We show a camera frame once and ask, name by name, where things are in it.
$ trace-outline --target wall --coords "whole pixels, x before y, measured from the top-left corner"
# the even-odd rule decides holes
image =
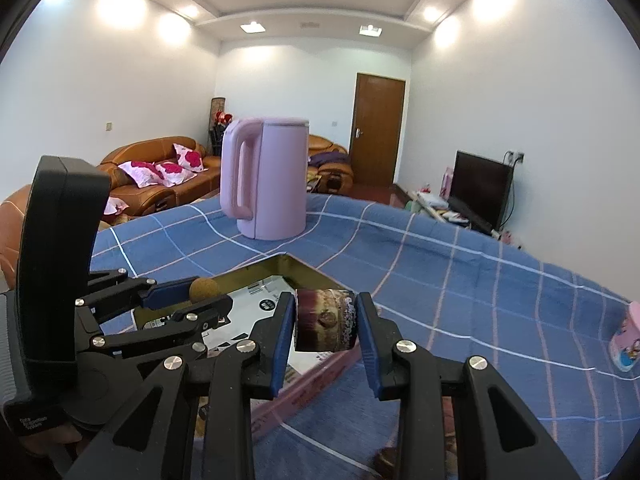
[[[223,43],[216,95],[226,97],[226,110],[235,117],[306,118],[312,133],[348,148],[358,72],[407,81],[406,109],[410,52],[328,38]]]
[[[508,228],[640,298],[638,47],[606,0],[514,0],[493,21],[475,5],[456,12],[456,41],[414,51],[401,185],[439,188],[456,150],[525,152]]]
[[[98,164],[136,140],[206,140],[220,44],[196,30],[163,41],[168,11],[148,0],[139,27],[114,28],[100,1],[43,0],[0,65],[0,198],[31,181],[43,154]]]

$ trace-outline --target black tv screen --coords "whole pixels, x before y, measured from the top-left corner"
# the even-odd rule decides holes
[[[507,207],[513,168],[495,160],[458,152],[451,192],[471,211],[498,229]]]

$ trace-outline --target pink cartoon cup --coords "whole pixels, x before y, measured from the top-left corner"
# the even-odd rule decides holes
[[[637,301],[629,305],[622,326],[611,339],[609,355],[623,372],[631,370],[640,357],[640,303]]]

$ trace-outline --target kettle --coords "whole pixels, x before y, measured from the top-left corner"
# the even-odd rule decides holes
[[[306,225],[309,123],[233,121],[222,140],[220,206],[247,238],[281,240]]]

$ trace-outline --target kettle lid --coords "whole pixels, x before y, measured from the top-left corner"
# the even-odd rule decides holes
[[[309,126],[307,119],[296,117],[268,117],[264,119],[265,126]]]

